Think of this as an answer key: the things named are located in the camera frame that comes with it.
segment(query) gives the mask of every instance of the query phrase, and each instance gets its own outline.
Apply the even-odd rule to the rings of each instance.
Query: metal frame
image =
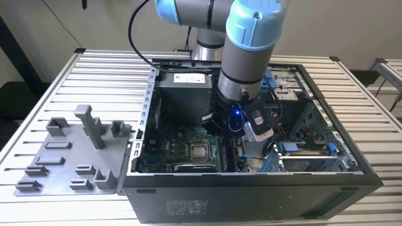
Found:
[[[370,70],[376,71],[402,92],[402,60],[375,59]]]
[[[36,70],[26,58],[26,55],[8,29],[8,26],[0,16],[0,47],[10,60],[12,65],[22,77],[29,90],[38,99],[45,92],[45,85],[36,73]]]
[[[160,55],[164,58],[189,58],[188,53],[145,53],[145,57],[149,58],[161,58]],[[328,57],[273,56],[271,63],[304,66],[354,143],[382,178],[384,187],[360,199],[328,221],[248,222],[231,225],[400,225],[400,124],[388,116],[383,106],[367,93],[368,91],[360,83],[354,80],[343,65],[332,62]],[[41,128],[48,117],[65,115],[72,103],[82,101],[93,105],[103,102],[104,107],[112,110],[108,114],[115,117],[136,117],[131,111],[135,108],[133,103],[137,102],[132,94],[132,86],[136,85],[137,80],[144,79],[143,76],[148,74],[148,69],[149,67],[131,52],[86,50],[82,54],[73,55],[0,152],[0,222],[21,222],[24,225],[37,222],[44,226],[69,225],[70,221],[74,221],[76,225],[139,224],[124,196],[14,197],[12,193],[14,191],[13,184],[22,176],[21,168],[30,162],[45,138],[46,133]],[[66,94],[72,91],[85,94]]]

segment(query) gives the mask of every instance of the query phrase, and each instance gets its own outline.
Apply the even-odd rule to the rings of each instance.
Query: white wall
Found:
[[[80,0],[45,1],[85,48],[129,50],[127,23],[140,0],[89,0],[85,11]],[[376,57],[402,58],[400,9],[402,0],[291,0],[275,54],[338,56],[352,69]],[[0,0],[0,14],[50,80],[77,44],[40,0]],[[135,42],[141,50],[183,48],[185,31],[157,19],[152,3],[137,16]]]

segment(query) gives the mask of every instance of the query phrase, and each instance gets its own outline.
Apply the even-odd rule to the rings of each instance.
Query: slotted aluminum surface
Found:
[[[148,58],[189,58],[184,53],[145,53]],[[229,225],[402,225],[402,129],[343,64],[328,57],[273,56],[272,63],[302,64],[356,142],[384,186],[328,221],[248,222]],[[0,223],[21,225],[139,225],[124,196],[70,195],[14,197],[13,184],[46,136],[50,117],[73,116],[88,103],[103,122],[139,120],[148,65],[131,52],[86,50],[76,54],[9,143],[0,152]]]

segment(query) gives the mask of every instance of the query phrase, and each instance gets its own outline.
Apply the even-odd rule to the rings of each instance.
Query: robotic arm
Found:
[[[271,127],[255,97],[281,33],[285,0],[156,0],[156,12],[176,25],[225,33],[217,83],[221,106],[228,106],[228,112],[241,108],[249,120],[244,131],[252,131],[256,141],[269,137]]]

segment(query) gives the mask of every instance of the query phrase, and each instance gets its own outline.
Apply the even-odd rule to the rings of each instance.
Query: motherboard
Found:
[[[147,153],[144,172],[188,172],[193,166],[221,171],[219,138],[201,127],[163,125],[159,148]]]

